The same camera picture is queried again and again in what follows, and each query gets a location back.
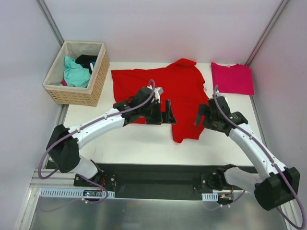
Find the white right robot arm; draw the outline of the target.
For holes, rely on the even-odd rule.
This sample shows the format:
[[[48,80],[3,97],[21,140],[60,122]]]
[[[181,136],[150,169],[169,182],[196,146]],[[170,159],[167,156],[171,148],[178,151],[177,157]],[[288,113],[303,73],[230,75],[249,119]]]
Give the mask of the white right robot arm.
[[[206,129],[224,133],[245,153],[256,169],[249,173],[228,164],[217,169],[206,180],[216,190],[234,185],[253,194],[259,205],[272,210],[287,203],[297,195],[300,173],[279,161],[254,135],[247,119],[240,112],[231,112],[225,97],[217,96],[200,104],[195,124]]]

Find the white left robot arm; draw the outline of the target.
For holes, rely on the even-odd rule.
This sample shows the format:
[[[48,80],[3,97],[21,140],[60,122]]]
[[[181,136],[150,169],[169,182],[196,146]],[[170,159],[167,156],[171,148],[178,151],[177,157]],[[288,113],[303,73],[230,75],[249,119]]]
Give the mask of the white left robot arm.
[[[79,125],[54,128],[47,144],[47,153],[61,173],[74,172],[84,177],[90,186],[101,182],[101,174],[92,160],[79,154],[89,142],[130,123],[145,118],[148,125],[175,124],[171,102],[166,100],[165,111],[161,110],[163,89],[151,86],[141,88],[135,96],[115,103],[104,114]]]

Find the magenta t shirt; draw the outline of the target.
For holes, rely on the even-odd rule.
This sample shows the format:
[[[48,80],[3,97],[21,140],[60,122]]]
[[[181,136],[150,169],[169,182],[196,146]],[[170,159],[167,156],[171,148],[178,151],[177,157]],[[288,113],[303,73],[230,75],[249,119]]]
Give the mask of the magenta t shirt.
[[[222,93],[254,95],[252,70],[248,66],[235,64],[222,66],[211,63],[213,87]]]

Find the red t shirt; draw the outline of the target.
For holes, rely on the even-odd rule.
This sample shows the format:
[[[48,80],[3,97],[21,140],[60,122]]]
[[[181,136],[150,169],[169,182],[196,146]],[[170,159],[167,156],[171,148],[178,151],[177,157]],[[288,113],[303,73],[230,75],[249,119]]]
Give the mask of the red t shirt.
[[[170,100],[176,124],[172,137],[177,143],[185,139],[198,140],[204,128],[195,121],[200,104],[208,104],[204,91],[205,80],[196,62],[181,58],[164,68],[112,70],[113,91],[116,102],[134,96],[149,80],[154,80],[164,92],[161,100]]]

